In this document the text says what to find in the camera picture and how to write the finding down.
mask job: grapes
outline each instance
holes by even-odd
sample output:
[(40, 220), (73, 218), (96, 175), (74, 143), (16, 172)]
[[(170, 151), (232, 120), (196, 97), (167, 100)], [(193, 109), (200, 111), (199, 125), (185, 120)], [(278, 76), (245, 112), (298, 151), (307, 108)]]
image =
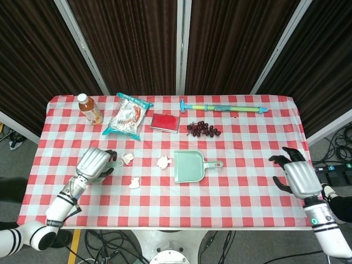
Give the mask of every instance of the grapes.
[(201, 136), (201, 134), (210, 136), (211, 138), (221, 135), (221, 132), (217, 128), (214, 128), (213, 125), (209, 126), (209, 124), (205, 123), (204, 121), (199, 121), (197, 123), (191, 123), (187, 125), (187, 130), (188, 135), (192, 134), (192, 136), (198, 138)]

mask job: bottle cap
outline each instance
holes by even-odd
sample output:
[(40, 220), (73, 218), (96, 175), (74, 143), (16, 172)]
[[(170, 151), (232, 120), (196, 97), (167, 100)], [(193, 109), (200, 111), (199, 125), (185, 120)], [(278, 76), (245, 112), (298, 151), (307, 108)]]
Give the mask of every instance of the bottle cap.
[(80, 93), (77, 97), (79, 103), (88, 103), (89, 99), (85, 93)]

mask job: silver robotic hand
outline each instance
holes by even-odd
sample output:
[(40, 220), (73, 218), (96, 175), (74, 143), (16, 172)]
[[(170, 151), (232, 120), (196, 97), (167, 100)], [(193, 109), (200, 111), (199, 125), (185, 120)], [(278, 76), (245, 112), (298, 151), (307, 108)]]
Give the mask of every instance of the silver robotic hand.
[(312, 229), (325, 254), (352, 263), (352, 251), (332, 216), (328, 205), (318, 198), (322, 188), (311, 164), (294, 149), (283, 147), (291, 160), (272, 156), (269, 161), (279, 164), (285, 171), (288, 185), (274, 176), (273, 180), (282, 191), (293, 194), (304, 201), (303, 209), (312, 224)]
[[(78, 199), (87, 188), (87, 184), (110, 175), (114, 169), (111, 167), (107, 169), (108, 162), (116, 159), (115, 151), (89, 148), (76, 167), (77, 175), (70, 179), (46, 211), (46, 225), (33, 221), (15, 229), (0, 231), (0, 257), (16, 253), (23, 244), (36, 250), (50, 247), (66, 219), (81, 212)], [(69, 214), (73, 207), (76, 210)]]

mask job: plastic bottle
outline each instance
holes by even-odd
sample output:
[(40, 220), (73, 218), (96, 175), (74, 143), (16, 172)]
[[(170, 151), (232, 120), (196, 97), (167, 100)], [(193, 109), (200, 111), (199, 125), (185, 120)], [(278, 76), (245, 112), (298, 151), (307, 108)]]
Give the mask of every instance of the plastic bottle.
[(78, 95), (78, 106), (92, 125), (103, 123), (103, 115), (94, 100), (85, 93)]

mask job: dark curtain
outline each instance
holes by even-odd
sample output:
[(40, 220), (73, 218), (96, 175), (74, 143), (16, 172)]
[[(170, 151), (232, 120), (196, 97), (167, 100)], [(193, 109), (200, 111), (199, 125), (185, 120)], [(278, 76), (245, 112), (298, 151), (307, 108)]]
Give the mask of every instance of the dark curtain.
[(249, 94), (298, 3), (193, 0), (185, 94)]
[(352, 1), (313, 1), (258, 93), (293, 97), (307, 137), (352, 109)]
[(53, 96), (101, 94), (54, 1), (2, 0), (0, 28), (0, 111), (36, 135)]
[(69, 0), (111, 93), (174, 95), (177, 0)]

